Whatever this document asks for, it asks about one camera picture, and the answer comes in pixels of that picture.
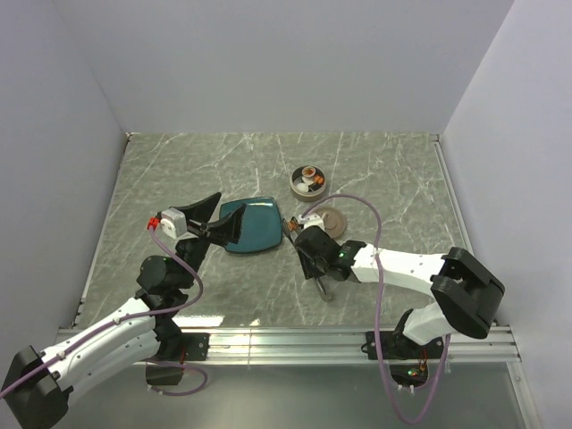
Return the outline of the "small bowl with red food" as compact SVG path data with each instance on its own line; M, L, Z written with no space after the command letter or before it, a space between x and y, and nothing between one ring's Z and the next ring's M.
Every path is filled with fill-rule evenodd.
M306 166L302 169L302 175L306 178L312 178L315 176L316 170L313 166Z

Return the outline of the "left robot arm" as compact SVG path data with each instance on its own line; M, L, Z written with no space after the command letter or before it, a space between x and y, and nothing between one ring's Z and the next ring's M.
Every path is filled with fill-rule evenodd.
M73 399L136 362L171 364L183 348L173 318L203 295L198 269L206 252L240 240L247 207L214 221L221 196L171 206L148 221L163 254L142 262L139 290L110 315L66 341L41 351L28 346L14 356L1 398L20 427L54 427Z

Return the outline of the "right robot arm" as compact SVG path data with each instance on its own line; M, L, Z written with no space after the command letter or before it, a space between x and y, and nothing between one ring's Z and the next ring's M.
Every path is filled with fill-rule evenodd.
M307 278L381 282L433 298L423 308L407 310L393 333L382 335L389 359L419 358L425 346L455 332L485 339L505 294L501 281L464 248L424 255L356 240L338 244L317 226L303 230L293 245Z

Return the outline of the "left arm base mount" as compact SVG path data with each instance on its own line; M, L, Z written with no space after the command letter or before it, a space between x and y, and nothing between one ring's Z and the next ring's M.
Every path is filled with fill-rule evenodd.
M210 334L206 332L184 332L177 339L171 339L161 345L158 352L151 357L154 361L185 364L206 360ZM172 366L147 365L146 381L153 387L177 386L183 378L185 370Z

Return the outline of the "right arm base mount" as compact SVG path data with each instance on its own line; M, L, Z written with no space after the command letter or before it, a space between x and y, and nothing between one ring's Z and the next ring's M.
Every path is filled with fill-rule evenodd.
M398 388L413 390L428 388L434 381L429 361L439 360L450 340L446 335L419 345L397 332L379 331L383 353L383 387L390 391Z

